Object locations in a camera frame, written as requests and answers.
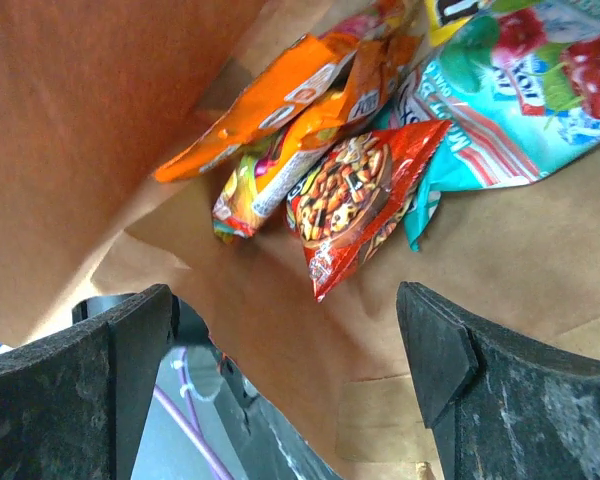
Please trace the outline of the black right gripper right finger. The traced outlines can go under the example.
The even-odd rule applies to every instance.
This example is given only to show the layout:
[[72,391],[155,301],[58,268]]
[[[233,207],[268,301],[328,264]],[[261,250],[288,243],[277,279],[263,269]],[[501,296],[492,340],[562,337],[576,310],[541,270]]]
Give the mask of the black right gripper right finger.
[[397,317],[447,479],[600,479],[600,361],[403,282]]

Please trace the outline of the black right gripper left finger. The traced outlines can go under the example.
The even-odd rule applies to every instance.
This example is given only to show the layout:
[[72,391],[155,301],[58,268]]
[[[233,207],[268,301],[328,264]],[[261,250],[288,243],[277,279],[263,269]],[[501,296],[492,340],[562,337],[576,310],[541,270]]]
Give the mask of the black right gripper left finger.
[[153,285],[0,355],[0,479],[128,479],[160,362],[172,293]]

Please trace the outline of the red nut mix bag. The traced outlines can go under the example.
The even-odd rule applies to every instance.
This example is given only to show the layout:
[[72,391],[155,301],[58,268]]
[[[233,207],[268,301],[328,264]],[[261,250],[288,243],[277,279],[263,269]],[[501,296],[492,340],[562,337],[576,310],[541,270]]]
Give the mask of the red nut mix bag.
[[286,220],[318,302],[392,234],[450,127],[430,120],[350,137],[292,188]]

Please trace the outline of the brown red paper bag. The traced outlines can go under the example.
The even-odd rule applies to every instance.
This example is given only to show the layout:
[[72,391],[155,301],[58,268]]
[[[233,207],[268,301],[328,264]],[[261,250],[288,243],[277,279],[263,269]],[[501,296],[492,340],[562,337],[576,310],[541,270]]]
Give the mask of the brown red paper bag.
[[426,285],[484,318],[600,359],[600,148],[531,186],[450,195],[419,252],[394,233],[322,302],[274,224],[212,233],[228,167],[161,185],[302,34],[359,1],[0,1],[0,341],[58,331],[94,294],[169,285],[255,387],[348,479],[434,462],[396,296]]

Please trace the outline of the teal Fox's candy bag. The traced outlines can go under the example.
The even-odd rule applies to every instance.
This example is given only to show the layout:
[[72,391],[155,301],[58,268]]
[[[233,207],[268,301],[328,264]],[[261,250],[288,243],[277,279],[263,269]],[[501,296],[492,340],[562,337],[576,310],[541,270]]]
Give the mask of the teal Fox's candy bag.
[[600,1],[494,1],[413,66],[374,120],[450,128],[405,215],[416,246],[446,192],[536,183],[600,144]]

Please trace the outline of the orange Fox's fruits candy bag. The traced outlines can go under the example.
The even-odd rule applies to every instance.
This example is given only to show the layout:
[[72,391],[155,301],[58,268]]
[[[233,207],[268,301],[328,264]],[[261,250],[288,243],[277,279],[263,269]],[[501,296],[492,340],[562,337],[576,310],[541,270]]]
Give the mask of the orange Fox's fruits candy bag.
[[213,228],[223,237],[253,236],[301,177],[394,93],[420,43],[401,31],[405,10],[401,1],[376,1],[321,36],[304,35],[155,179],[185,180],[235,162]]

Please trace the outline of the yellow M&M's bag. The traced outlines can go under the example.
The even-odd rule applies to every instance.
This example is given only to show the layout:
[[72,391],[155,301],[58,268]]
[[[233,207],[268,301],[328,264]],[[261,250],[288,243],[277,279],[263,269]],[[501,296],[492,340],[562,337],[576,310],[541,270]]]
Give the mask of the yellow M&M's bag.
[[431,45],[442,45],[490,4],[489,0],[425,0]]

